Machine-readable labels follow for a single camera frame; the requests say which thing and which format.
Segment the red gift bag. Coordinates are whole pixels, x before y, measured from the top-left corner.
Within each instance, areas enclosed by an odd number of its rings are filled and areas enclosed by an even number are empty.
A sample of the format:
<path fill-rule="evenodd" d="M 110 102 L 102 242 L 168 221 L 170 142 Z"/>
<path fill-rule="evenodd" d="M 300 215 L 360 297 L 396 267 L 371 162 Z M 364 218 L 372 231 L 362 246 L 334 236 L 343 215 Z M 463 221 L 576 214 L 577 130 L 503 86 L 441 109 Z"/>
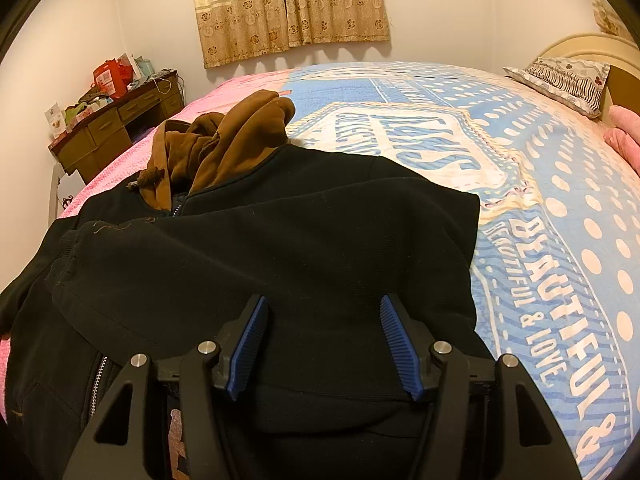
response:
<path fill-rule="evenodd" d="M 93 71 L 94 84 L 112 100 L 121 99 L 133 80 L 132 67 L 116 60 L 105 61 Z"/>

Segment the beige patterned curtain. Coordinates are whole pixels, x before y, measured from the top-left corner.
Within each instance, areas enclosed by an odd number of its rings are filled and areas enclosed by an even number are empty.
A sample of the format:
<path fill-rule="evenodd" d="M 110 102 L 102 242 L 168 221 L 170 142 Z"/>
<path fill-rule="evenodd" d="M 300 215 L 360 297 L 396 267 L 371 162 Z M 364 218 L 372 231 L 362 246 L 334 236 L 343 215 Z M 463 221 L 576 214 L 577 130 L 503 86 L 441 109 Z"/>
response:
<path fill-rule="evenodd" d="M 384 0 L 194 0 L 210 70 L 308 44 L 386 42 Z"/>

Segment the patterned grey pillow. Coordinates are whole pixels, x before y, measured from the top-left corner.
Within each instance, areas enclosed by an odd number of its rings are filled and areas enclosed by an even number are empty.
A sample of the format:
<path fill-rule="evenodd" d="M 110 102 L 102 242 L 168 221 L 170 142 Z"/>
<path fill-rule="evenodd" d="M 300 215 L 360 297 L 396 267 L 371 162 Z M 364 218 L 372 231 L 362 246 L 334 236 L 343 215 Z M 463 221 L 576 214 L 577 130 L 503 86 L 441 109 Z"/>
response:
<path fill-rule="evenodd" d="M 521 70 L 506 66 L 506 76 L 590 119 L 602 115 L 603 92 L 611 65 L 579 58 L 541 58 Z"/>

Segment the black hooded jacket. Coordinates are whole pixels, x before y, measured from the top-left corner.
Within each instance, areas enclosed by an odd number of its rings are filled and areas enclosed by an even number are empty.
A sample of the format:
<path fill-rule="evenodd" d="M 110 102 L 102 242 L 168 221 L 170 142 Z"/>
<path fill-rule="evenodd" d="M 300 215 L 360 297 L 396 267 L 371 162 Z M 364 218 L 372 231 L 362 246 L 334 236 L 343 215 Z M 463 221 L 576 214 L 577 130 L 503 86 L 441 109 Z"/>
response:
<path fill-rule="evenodd" d="M 9 430 L 61 478 L 132 356 L 181 356 L 260 295 L 273 330 L 228 422 L 239 472 L 408 478 L 427 408 L 401 387 L 378 309 L 394 294 L 436 338 L 488 356 L 470 280 L 479 216 L 476 195 L 386 158 L 295 145 L 165 212 L 124 181 L 55 221 L 2 292 Z"/>

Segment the pink folded blanket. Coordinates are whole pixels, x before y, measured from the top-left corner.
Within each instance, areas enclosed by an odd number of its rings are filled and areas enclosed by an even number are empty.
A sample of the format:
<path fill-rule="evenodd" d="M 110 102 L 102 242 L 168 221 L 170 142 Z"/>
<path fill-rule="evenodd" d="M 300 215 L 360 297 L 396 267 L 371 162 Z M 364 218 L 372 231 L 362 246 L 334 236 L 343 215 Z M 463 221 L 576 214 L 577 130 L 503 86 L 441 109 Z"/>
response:
<path fill-rule="evenodd" d="M 603 133 L 603 139 L 617 154 L 626 160 L 636 174 L 640 174 L 640 117 L 632 110 L 619 105 L 608 109 L 612 128 Z"/>

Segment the brown hoodie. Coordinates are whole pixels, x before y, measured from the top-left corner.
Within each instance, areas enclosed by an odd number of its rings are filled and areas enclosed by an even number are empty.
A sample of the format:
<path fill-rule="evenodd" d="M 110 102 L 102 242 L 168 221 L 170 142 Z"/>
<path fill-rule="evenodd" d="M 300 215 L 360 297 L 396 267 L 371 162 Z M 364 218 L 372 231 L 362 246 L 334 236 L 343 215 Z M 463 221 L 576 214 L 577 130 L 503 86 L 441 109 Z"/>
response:
<path fill-rule="evenodd" d="M 210 112 L 193 122 L 168 119 L 156 130 L 151 156 L 130 183 L 145 203 L 171 210 L 174 200 L 248 174 L 288 144 L 285 127 L 294 103 L 271 90 L 258 90 L 227 113 Z"/>

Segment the white bag beside desk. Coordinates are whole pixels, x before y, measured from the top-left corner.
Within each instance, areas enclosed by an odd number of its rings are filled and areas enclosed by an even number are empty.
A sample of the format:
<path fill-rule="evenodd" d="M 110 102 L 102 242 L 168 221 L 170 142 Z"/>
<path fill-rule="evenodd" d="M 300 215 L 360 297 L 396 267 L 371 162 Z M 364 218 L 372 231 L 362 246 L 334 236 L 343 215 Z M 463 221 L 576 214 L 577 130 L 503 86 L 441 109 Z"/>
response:
<path fill-rule="evenodd" d="M 55 179 L 56 215 L 59 216 L 66 210 L 76 196 L 86 186 L 84 179 L 78 170 L 72 174 L 62 174 Z"/>

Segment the brown wooden desk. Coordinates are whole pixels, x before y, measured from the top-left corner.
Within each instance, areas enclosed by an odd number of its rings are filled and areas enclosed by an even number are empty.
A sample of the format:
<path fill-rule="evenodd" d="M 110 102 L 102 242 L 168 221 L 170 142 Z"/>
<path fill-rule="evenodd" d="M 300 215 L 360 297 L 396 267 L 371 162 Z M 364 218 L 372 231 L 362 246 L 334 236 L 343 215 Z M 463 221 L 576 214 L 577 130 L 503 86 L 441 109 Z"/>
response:
<path fill-rule="evenodd" d="M 81 119 L 52 141 L 49 151 L 66 174 L 78 172 L 86 183 L 125 153 L 145 131 L 184 107 L 183 80 L 176 70 L 164 70 L 121 99 Z"/>

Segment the white greeting card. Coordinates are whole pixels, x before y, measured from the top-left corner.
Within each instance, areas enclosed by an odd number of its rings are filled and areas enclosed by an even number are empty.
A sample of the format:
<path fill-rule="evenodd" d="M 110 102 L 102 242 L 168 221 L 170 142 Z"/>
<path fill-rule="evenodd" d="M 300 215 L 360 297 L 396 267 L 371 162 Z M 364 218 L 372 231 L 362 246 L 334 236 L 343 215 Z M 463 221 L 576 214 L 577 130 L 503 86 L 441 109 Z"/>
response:
<path fill-rule="evenodd" d="M 60 134 L 66 131 L 66 121 L 63 111 L 58 103 L 55 103 L 44 112 L 49 125 L 49 131 L 52 139 L 56 139 Z"/>

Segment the cream bed headboard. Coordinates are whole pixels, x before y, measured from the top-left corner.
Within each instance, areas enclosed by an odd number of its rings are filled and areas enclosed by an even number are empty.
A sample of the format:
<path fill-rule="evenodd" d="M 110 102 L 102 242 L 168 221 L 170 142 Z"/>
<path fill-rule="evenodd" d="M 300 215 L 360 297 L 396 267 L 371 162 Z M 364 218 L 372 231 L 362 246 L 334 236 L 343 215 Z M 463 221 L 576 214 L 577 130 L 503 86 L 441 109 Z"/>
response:
<path fill-rule="evenodd" d="M 576 34 L 555 42 L 538 56 L 608 63 L 611 69 L 602 94 L 602 122 L 613 125 L 608 118 L 612 105 L 639 114 L 639 49 L 633 41 L 602 32 Z"/>

